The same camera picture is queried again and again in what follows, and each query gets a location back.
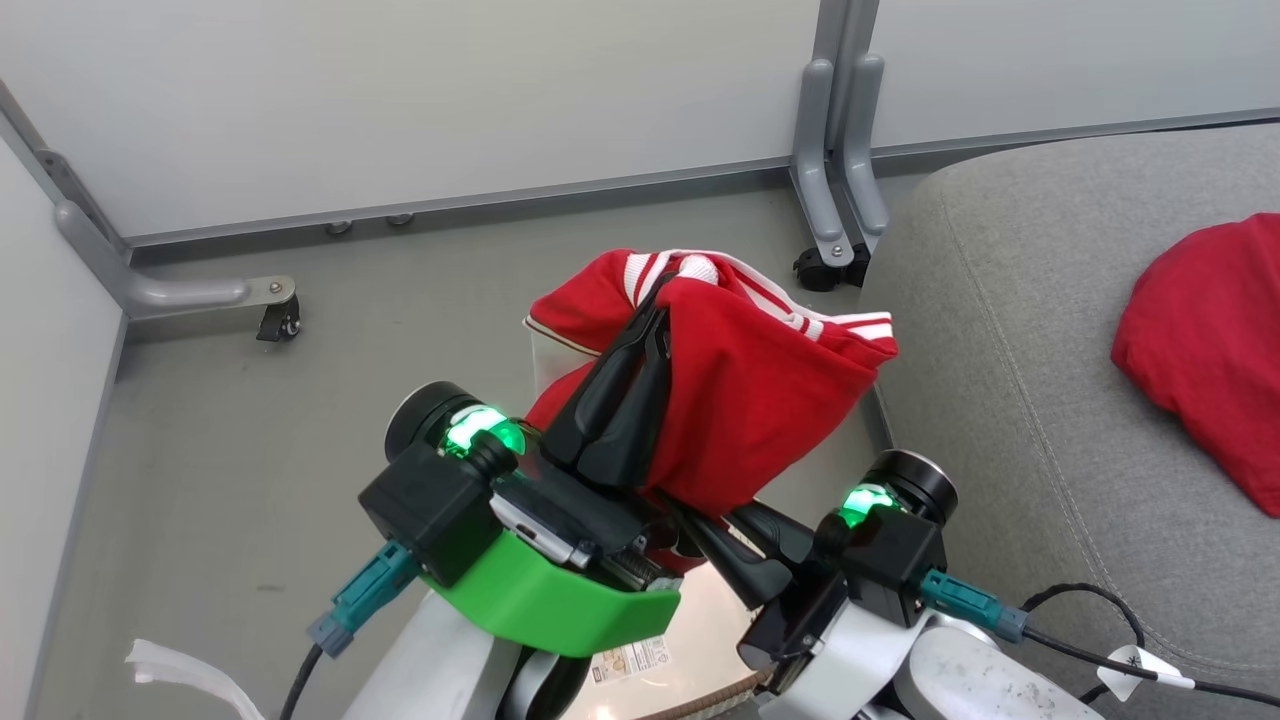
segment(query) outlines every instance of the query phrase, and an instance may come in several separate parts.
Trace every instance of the label sticker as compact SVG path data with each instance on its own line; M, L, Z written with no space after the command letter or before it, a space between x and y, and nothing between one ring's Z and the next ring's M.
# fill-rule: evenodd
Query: label sticker
M591 659L591 679L596 685L641 675L671 662L671 651L662 635L646 641L625 644L604 652L596 652Z
M1126 644L1107 657L1133 667L1143 667L1146 670L1155 670L1156 673L1176 675L1179 678L1183 676L1178 667L1174 667L1172 665L1134 644ZM1108 670L1106 667L1098 667L1098 679L1111 688L1111 692L1115 693L1120 702L1129 700L1133 691L1142 683L1142 678L1125 675L1124 673L1116 673L1115 670Z

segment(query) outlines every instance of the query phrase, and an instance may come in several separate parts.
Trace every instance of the green led light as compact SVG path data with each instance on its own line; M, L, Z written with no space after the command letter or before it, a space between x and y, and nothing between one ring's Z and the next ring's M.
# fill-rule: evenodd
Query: green led light
M453 416L453 427L444 433L444 450L466 455L480 430L489 430L511 451L525 454L525 433L520 425L488 405L476 405Z
M876 484L863 483L854 488L854 492L849 493L844 506L836 514L844 518L845 524L850 528L856 528L867 519L867 514L872 511L872 507L877 505L899 507L897 501L893 500L893 496L888 491Z

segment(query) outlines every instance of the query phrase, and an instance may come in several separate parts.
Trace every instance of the gray floor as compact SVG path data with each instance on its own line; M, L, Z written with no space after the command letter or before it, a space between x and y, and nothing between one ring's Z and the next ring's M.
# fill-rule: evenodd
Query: gray floor
M918 179L891 183L891 205ZM452 379L499 407L529 406L520 320L604 250L721 250L795 287L790 266L806 243L788 188L429 225L428 217L379 240L148 270L292 274L306 329L271 346L253 341L253 318L241 318L234 332L125 348L36 717L233 716L192 691L134 685L122 662L133 638L225 670L271 717L310 644L305 628L379 547L356 493L381 469L383 430L406 393ZM847 313L858 291L795 288L795 297ZM855 414L762 497L814 521L870 455ZM420 593L375 618L339 661L320 664L298 717L340 717Z

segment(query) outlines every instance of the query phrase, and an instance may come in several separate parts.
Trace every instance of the gray metal bracket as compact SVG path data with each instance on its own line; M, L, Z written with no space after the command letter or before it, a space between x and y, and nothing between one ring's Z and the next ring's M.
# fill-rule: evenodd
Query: gray metal bracket
M292 325L283 328L283 336L275 340L297 334L294 302L297 287L293 278L273 275L250 279L160 281L129 268L124 258L111 247L76 202L70 200L58 202L54 206L54 223L131 320L205 310L291 304L294 313L288 322Z
M102 213L102 209L93 201L93 196L88 193L88 188L81 182L76 170L72 170L67 159L47 147L38 147L32 152L36 155L36 159L40 160L40 167L49 173L54 184L63 192L63 197L70 200L81 208L84 215L88 217L90 222L93 223L93 227L96 227L99 232L106 237L108 242L111 243L111 247L114 247L119 255L127 255L129 246L120 240L115 228L113 228L111 223L108 222L106 214Z
M888 228L888 209L872 170L872 127L879 99L884 59L868 53L879 0L850 0L841 59L849 67L844 127L836 141L846 199L868 251Z
M822 0L818 9L818 35L813 59L800 79L800 108L791 147L791 181L809 220L814 245L822 261L832 268L847 265L850 251L845 225L840 220L831 184L827 182L827 117L836 81L836 55L840 53L847 0Z
M842 268L854 249L874 250L888 210L872 172L870 138L884 60L868 53L879 0L822 0L813 59L800 82L791 179L824 265ZM827 179L835 146L858 237L850 238Z

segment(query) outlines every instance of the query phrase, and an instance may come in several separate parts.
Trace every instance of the black cable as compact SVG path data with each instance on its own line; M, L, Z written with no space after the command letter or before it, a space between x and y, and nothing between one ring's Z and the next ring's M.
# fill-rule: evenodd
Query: black cable
M280 710L280 720L289 720L293 717L293 708L298 705L298 696L302 694L302 688L307 685L307 679L311 678L311 671L316 669L316 662L320 661L320 656L324 651L320 646L311 646L311 652L307 653L307 659L302 661L302 667L298 667L298 676L293 679L293 687L289 688L289 696L284 698L284 707Z
M1037 607L1039 607L1041 605L1043 605L1044 601L1052 600L1068 592L1091 592L1098 597L1110 601L1111 605L1115 605L1117 609L1120 609L1120 614L1124 615L1124 619L1129 623L1129 629L1133 630L1133 637L1135 638L1134 644L1143 648L1147 647L1147 635L1143 634L1142 624L1138 623L1138 616L1133 612L1133 610L1129 609L1129 605L1125 603L1125 601L1120 600L1120 597L1112 593L1111 591L1100 588L1098 585L1093 585L1089 583L1059 583L1056 585L1050 587L1044 592L1036 593L1029 598L1027 598L1027 602L1024 602L1019 610L1021 610L1023 612L1030 612ZM1110 691L1111 688L1108 688L1106 683L1100 683L1098 685L1093 687L1076 700L1079 700L1084 705L1091 705L1093 701L1107 694L1107 692Z
M1134 615L1133 610L1129 609L1125 601L1116 597L1116 594L1111 591L1100 588L1098 585L1091 585L1089 583L1060 583L1044 592L1030 596L1019 610L1023 612L1030 612L1043 605L1044 601L1055 598L1065 592L1091 592L1110 601L1111 605L1115 605L1120 610L1120 614L1124 615L1124 619L1129 623L1129 629L1133 630L1133 635L1137 638L1133 644L1138 647L1147 647L1147 635L1142 632L1142 624L1138 623L1138 616Z
M1111 692L1111 688L1108 688L1106 683L1098 683L1093 689L1091 689L1089 692L1082 694L1076 700L1079 700L1084 705L1092 705L1093 701L1096 701L1100 697L1107 694L1108 692Z
M1123 673L1125 675L1133 675L1134 678L1142 678L1143 680L1156 680L1160 674L1147 670L1146 667L1134 667L1132 665L1125 665L1124 662L1116 662L1101 655L1094 655L1087 650L1080 650L1075 646L1068 644L1060 639L1052 638L1041 633L1034 628L1027 628L1023 630L1023 637L1027 639L1041 643L1042 646L1056 650L1062 655L1069 655L1076 660L1083 660L1084 662L1091 662L1100 667L1106 667L1108 670L1115 670L1116 673ZM1266 693L1260 693L1254 691L1247 691L1244 688L1234 688L1231 685L1220 685L1216 683L1202 683L1199 680L1190 679L1196 683L1197 689L1206 693L1221 694L1228 697L1238 697L1242 700L1252 700L1253 702L1261 702L1262 705L1270 705L1272 707L1280 707L1280 697L1268 696Z

